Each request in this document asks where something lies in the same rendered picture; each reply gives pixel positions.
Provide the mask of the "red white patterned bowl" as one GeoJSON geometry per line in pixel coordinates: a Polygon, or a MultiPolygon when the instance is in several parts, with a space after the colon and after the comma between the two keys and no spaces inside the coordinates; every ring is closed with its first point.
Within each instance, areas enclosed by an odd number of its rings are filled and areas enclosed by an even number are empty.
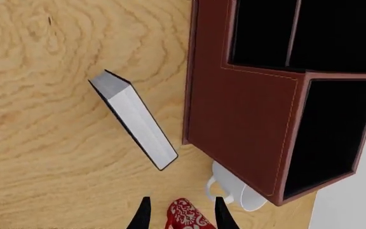
{"type": "Polygon", "coordinates": [[[165,229],[216,229],[186,198],[174,200],[166,218],[165,229]]]}

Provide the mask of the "black book with white pages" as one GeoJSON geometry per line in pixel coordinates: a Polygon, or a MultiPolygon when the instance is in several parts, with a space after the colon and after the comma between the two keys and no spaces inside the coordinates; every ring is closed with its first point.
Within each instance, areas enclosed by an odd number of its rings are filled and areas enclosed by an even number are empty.
{"type": "Polygon", "coordinates": [[[130,81],[104,70],[89,83],[158,170],[162,171],[178,158],[130,81]]]}

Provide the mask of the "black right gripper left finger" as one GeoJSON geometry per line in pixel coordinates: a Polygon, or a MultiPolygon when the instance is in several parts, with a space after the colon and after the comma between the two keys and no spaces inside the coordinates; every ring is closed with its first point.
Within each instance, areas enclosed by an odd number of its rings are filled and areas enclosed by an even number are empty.
{"type": "Polygon", "coordinates": [[[151,198],[144,197],[126,229],[149,229],[151,220],[151,198]]]}

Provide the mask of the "white mug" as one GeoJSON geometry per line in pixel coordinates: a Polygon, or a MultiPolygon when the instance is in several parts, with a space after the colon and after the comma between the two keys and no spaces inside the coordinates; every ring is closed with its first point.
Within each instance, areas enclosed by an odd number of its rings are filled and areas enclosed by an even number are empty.
{"type": "Polygon", "coordinates": [[[213,202],[216,196],[211,194],[210,189],[214,183],[217,183],[227,194],[223,197],[226,204],[236,202],[245,211],[256,211],[268,201],[216,161],[212,162],[212,176],[206,184],[206,194],[213,202]]]}

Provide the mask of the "red-brown desk caddy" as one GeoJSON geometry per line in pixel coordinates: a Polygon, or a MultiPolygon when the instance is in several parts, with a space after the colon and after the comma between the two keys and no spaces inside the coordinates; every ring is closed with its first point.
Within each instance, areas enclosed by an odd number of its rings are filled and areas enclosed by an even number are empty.
{"type": "Polygon", "coordinates": [[[184,142],[279,206],[365,139],[366,0],[194,0],[184,142]]]}

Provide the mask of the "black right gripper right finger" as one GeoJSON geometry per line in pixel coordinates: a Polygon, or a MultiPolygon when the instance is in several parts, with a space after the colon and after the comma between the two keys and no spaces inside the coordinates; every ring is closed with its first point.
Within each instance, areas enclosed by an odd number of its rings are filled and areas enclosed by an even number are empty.
{"type": "Polygon", "coordinates": [[[215,218],[217,229],[240,229],[222,197],[215,198],[215,218]]]}

